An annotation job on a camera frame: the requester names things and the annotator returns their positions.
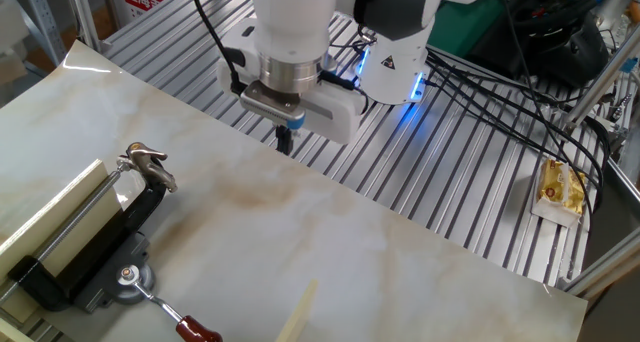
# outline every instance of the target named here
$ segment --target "marble table surface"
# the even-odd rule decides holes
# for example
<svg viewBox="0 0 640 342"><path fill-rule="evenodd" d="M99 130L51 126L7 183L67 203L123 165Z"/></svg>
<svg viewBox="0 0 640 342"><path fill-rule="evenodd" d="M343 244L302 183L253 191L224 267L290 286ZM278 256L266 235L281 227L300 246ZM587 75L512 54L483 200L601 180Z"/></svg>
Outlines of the marble table surface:
<svg viewBox="0 0 640 342"><path fill-rule="evenodd" d="M225 341L575 341L586 302L509 272L137 80L82 44L0 109L0 233L134 141L178 191L144 226L157 294ZM126 206L134 173L115 186ZM76 341L178 341L157 306L46 316Z"/></svg>

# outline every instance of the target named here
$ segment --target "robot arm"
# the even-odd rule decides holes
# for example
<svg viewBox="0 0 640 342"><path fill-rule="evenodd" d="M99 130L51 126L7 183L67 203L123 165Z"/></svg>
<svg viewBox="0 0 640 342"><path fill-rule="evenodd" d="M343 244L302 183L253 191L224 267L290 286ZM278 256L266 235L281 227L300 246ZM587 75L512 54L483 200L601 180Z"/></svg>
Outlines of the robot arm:
<svg viewBox="0 0 640 342"><path fill-rule="evenodd" d="M427 73L426 42L440 0L254 0L256 19L224 37L234 65L248 87L243 107L289 129L304 127L338 143L357 132L365 97L350 81L322 78L334 11L352 15L377 33L356 68L360 88L381 103L421 99ZM218 77L230 92L229 68Z"/></svg>

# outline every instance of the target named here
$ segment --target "red handle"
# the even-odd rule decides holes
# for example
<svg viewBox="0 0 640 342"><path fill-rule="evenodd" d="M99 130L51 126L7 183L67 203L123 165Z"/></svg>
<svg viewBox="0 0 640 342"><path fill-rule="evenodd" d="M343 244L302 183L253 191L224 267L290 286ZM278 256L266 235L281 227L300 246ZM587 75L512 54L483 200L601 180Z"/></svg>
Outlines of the red handle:
<svg viewBox="0 0 640 342"><path fill-rule="evenodd" d="M184 317L178 323L176 332L185 342L222 342L219 333L209 331L191 316Z"/></svg>

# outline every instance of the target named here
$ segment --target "aluminum slotted table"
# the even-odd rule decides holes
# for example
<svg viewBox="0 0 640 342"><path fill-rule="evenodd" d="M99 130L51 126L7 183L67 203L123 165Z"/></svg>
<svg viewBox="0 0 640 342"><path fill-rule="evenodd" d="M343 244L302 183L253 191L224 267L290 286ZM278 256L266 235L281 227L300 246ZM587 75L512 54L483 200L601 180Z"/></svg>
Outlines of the aluminum slotted table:
<svg viewBox="0 0 640 342"><path fill-rule="evenodd" d="M254 13L251 0L201 1L219 34ZM334 44L358 38L356 23L341 16L332 19L330 32ZM272 123L223 94L216 78L218 50L192 0L167 0L106 42L110 46L103 54L136 77L274 146ZM358 53L348 48L329 52L340 72L352 73ZM462 69L475 68L446 59ZM374 103L349 145L302 130L291 157L518 274L551 286L579 274L588 218L567 229L530 213L532 175L541 155L465 113L461 104L468 103L443 88L439 74L432 72L429 81L438 87L429 87L421 103ZM516 130L555 148L541 123L532 124L516 110L451 81ZM533 111L517 89L494 82L483 86ZM545 82L537 87L558 99L579 93ZM592 132L577 130L573 136L602 158ZM591 169L575 148L566 151L578 166Z"/></svg>

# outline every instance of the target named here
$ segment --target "snack package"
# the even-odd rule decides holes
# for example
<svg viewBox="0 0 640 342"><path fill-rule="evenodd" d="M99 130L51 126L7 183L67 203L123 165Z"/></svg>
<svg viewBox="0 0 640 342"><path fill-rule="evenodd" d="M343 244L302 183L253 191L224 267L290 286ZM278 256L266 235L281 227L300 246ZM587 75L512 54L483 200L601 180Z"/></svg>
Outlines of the snack package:
<svg viewBox="0 0 640 342"><path fill-rule="evenodd" d="M580 178L586 186L584 173ZM583 201L584 191L571 167L547 159L540 168L531 213L571 228L582 216Z"/></svg>

